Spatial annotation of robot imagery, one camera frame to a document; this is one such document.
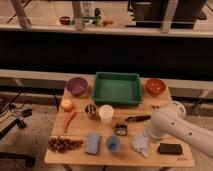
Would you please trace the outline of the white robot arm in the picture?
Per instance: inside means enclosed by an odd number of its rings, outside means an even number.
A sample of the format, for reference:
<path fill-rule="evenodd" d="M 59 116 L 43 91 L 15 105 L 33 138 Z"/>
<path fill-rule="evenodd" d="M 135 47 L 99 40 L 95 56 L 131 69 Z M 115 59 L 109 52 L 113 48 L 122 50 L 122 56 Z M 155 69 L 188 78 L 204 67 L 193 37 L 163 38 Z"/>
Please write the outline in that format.
<path fill-rule="evenodd" d="M 185 120 L 186 108 L 177 101 L 154 110 L 144 133 L 159 140 L 165 134 L 174 136 L 213 159 L 213 131 Z"/>

